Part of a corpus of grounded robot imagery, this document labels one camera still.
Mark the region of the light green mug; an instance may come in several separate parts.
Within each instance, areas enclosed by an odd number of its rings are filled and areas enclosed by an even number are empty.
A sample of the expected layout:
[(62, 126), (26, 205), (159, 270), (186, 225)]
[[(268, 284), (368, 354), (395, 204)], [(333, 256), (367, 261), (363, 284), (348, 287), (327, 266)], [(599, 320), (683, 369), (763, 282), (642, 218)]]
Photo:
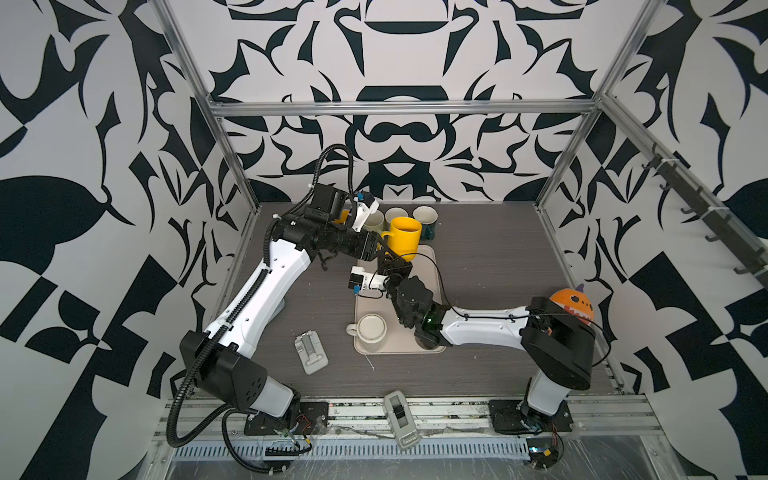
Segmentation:
[(383, 233), (385, 230), (384, 214), (380, 211), (370, 213), (364, 223), (364, 229), (378, 234)]

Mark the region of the yellow mug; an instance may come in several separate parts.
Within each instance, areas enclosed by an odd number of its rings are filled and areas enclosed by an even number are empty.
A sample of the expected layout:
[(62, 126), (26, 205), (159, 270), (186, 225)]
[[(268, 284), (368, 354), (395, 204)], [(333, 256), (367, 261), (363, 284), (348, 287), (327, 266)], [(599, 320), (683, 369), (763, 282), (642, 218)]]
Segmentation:
[(422, 224), (411, 217), (396, 217), (389, 230), (382, 233), (387, 246), (405, 261), (412, 261), (418, 253)]

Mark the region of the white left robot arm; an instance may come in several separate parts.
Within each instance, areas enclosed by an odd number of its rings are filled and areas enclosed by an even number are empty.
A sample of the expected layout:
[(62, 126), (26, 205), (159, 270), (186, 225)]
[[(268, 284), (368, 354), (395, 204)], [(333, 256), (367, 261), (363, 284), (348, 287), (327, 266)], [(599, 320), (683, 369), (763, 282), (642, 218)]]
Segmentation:
[[(271, 418), (279, 429), (292, 431), (300, 414), (299, 393), (268, 375), (253, 361), (267, 325), (282, 311), (285, 296), (314, 259), (326, 263), (338, 254), (365, 261), (376, 256), (380, 237), (363, 225), (377, 208), (376, 199), (354, 185), (354, 158), (344, 144), (325, 148), (315, 163), (307, 194), (265, 230), (262, 260), (242, 289), (202, 331), (188, 331), (180, 342), (185, 376), (166, 420), (169, 446), (195, 440), (215, 420), (232, 459), (261, 475), (278, 475), (288, 461), (253, 463), (234, 448), (228, 419), (234, 414)], [(178, 421), (191, 387), (221, 400), (192, 430), (181, 435)]]

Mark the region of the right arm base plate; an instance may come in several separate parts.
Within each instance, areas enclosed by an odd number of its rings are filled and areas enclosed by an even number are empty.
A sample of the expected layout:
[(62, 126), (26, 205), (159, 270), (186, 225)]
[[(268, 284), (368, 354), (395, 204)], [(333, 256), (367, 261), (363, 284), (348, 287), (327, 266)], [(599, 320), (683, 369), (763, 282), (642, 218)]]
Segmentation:
[(505, 435), (538, 435), (571, 432), (572, 415), (566, 401), (557, 412), (547, 415), (530, 407), (525, 400), (490, 400), (489, 418), (496, 433)]

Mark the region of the grey mug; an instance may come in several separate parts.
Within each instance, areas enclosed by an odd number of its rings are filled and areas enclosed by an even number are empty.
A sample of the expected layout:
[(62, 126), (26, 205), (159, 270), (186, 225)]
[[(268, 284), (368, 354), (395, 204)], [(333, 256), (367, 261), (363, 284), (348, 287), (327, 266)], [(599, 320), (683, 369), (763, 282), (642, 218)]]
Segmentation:
[(409, 213), (404, 208), (401, 208), (401, 207), (389, 208), (385, 212), (384, 216), (385, 216), (385, 221), (388, 229), (392, 227), (392, 224), (396, 219), (401, 217), (404, 217), (404, 218), (410, 217)]

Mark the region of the dark green mug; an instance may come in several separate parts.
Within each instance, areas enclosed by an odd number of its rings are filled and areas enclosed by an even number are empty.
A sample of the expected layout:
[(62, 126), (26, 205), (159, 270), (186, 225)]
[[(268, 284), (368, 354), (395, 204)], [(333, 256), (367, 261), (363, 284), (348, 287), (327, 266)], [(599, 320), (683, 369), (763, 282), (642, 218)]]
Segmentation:
[(420, 240), (431, 241), (435, 238), (439, 219), (438, 212), (429, 206), (419, 206), (413, 211), (413, 218), (421, 224)]

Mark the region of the blue butterfly mug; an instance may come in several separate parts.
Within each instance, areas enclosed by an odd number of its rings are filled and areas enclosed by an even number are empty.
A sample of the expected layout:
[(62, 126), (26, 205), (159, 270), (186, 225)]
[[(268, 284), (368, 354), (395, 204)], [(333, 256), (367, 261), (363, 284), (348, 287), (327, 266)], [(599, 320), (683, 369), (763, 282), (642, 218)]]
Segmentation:
[(340, 216), (333, 221), (333, 223), (338, 225), (345, 225), (348, 219), (350, 218), (350, 215), (351, 215), (351, 211), (349, 209), (344, 209), (341, 212)]

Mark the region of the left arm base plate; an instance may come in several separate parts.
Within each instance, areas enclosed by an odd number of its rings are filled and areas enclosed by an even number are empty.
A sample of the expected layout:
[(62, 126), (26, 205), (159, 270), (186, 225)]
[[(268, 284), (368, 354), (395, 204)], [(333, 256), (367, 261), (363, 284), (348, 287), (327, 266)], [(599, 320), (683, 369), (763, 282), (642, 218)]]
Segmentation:
[(247, 417), (244, 434), (246, 436), (268, 435), (309, 435), (316, 427), (327, 425), (329, 404), (327, 402), (295, 401), (285, 414), (273, 417), (266, 413), (257, 413)]

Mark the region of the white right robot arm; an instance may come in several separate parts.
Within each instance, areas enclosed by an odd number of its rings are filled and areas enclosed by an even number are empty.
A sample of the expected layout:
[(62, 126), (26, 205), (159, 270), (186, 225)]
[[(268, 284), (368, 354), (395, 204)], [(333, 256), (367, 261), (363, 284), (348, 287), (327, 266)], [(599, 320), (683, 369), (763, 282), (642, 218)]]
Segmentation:
[(585, 314), (546, 297), (506, 310), (467, 310), (435, 300), (432, 290), (411, 274), (412, 265), (394, 253), (379, 253), (375, 278), (391, 300), (401, 325), (420, 346), (490, 345), (520, 349), (538, 371), (514, 407), (489, 408), (501, 434), (553, 432), (572, 391), (591, 387), (595, 329)]

